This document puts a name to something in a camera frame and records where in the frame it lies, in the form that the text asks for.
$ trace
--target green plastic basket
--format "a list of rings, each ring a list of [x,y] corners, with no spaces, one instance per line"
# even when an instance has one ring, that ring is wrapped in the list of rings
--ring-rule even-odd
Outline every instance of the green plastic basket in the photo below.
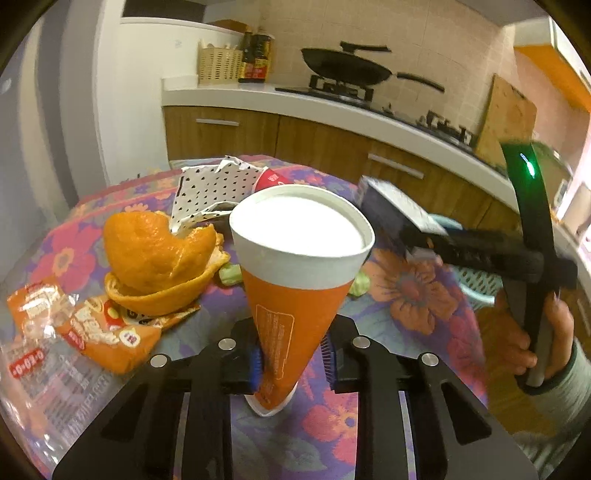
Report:
[[[431,215],[443,228],[463,229],[462,224],[442,215]],[[472,309],[492,307],[495,304],[495,296],[503,287],[503,281],[498,275],[472,270],[471,268],[452,267],[458,283],[464,295],[470,302]]]

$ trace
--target stove burner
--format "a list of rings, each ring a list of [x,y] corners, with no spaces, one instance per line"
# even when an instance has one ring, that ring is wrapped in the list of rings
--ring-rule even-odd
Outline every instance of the stove burner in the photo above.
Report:
[[[450,121],[441,115],[429,110],[427,116],[422,116],[417,125],[433,131],[438,137],[448,140],[450,143],[459,147],[471,147],[476,140],[476,136],[466,127],[460,125],[459,129],[453,127]]]
[[[337,95],[339,99],[353,103],[369,103],[374,97],[374,90],[371,88],[363,88],[347,85],[344,82],[337,80],[328,81],[319,75],[312,75],[310,77],[310,88],[321,92],[331,93]],[[363,90],[363,98],[359,96],[359,91]]]

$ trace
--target black handle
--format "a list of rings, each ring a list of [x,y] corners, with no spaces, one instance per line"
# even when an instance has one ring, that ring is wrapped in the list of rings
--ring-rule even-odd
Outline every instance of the black handle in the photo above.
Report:
[[[347,53],[355,53],[355,50],[366,50],[366,51],[385,51],[391,52],[386,45],[359,45],[356,43],[348,43],[341,41],[340,47]]]
[[[427,85],[429,87],[435,88],[435,90],[438,90],[441,93],[445,93],[445,87],[443,85],[441,85],[440,83],[434,82],[433,80],[426,79],[425,77],[421,77],[419,75],[414,75],[412,73],[398,72],[396,74],[396,77],[399,79],[403,79],[403,80],[412,80],[413,82],[422,83],[422,84]]]

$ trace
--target floral tablecloth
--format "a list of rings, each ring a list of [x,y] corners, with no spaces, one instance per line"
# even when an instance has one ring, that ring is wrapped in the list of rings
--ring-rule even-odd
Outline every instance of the floral tablecloth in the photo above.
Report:
[[[355,186],[310,167],[261,155],[241,158],[256,166],[270,166],[295,183],[324,187],[352,200]],[[23,272],[22,283],[53,273],[67,293],[77,293],[81,299],[102,293],[103,278],[109,271],[101,237],[105,220],[121,211],[170,213],[179,175],[180,171],[158,173],[84,199],[64,224],[47,235]],[[369,293],[358,299],[347,298],[340,313],[352,317],[363,335],[381,342],[392,352],[411,357],[424,351],[437,353],[486,404],[485,360],[478,324],[453,274],[433,264],[409,265],[384,245],[378,237],[363,267],[371,278]],[[236,262],[229,235],[225,249]],[[165,352],[173,359],[195,355],[209,342],[229,332],[236,320],[250,316],[240,286],[220,288],[211,284],[200,304],[196,314],[163,335],[157,352]],[[2,343],[10,341],[14,333],[11,320],[0,319]],[[84,367],[85,375],[94,372],[93,378],[100,379],[104,387],[100,395],[92,398],[92,405],[83,395],[72,400],[72,412],[78,415],[81,407],[76,410],[76,402],[84,401],[87,402],[84,412],[92,412],[84,418],[79,416],[84,427],[126,379],[101,371],[87,359],[77,361],[78,369]],[[357,411],[356,394],[335,395],[329,390],[319,352],[306,368],[293,401],[275,417],[261,419],[249,410],[243,398],[233,398],[235,478],[352,480]],[[54,453],[52,459],[47,455],[48,450],[39,446],[42,432],[23,421],[26,412],[20,412],[18,417],[23,430],[21,443],[35,464],[49,476],[79,431],[70,423],[65,424],[64,449],[57,457]],[[408,451],[412,456],[411,445]]]

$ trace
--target metal screw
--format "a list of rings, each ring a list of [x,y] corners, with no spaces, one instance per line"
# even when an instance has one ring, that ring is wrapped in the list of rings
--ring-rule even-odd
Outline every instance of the metal screw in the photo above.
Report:
[[[220,350],[233,350],[236,346],[236,340],[233,338],[222,338],[217,346],[220,347]]]
[[[357,348],[367,348],[370,344],[371,342],[367,337],[355,337],[353,339],[353,346],[356,346]]]
[[[154,355],[150,359],[150,365],[152,365],[152,367],[154,367],[154,368],[161,368],[164,365],[166,365],[167,363],[168,363],[168,358],[166,358],[166,355],[162,355],[161,353],[159,353],[158,355]]]
[[[439,363],[439,358],[434,353],[424,353],[421,356],[421,362],[428,367],[434,367]]]

